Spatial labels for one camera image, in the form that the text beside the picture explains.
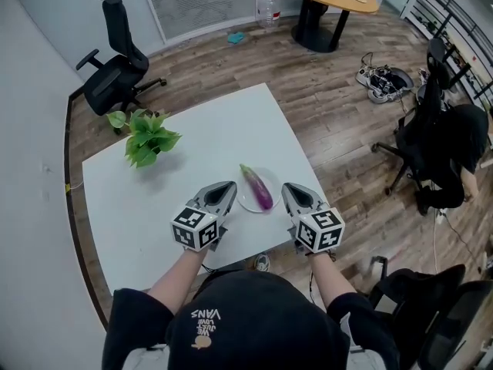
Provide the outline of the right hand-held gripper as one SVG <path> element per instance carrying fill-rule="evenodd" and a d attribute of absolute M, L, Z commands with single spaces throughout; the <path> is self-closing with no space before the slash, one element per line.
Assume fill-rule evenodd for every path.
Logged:
<path fill-rule="evenodd" d="M 300 184 L 284 183 L 281 195 L 294 225 L 295 241 L 311 253 L 329 251 L 340 245 L 344 221 L 335 207 L 330 208 L 317 192 Z M 319 211 L 300 214 L 302 210 Z"/>

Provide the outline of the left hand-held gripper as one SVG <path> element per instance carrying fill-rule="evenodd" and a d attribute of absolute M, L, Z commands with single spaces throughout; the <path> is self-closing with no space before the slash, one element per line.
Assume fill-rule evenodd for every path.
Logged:
<path fill-rule="evenodd" d="M 234 181 L 220 181 L 203 187 L 170 221 L 173 239 L 185 249 L 215 251 L 227 232 L 223 226 L 237 195 Z M 204 207 L 215 207 L 216 214 Z"/>

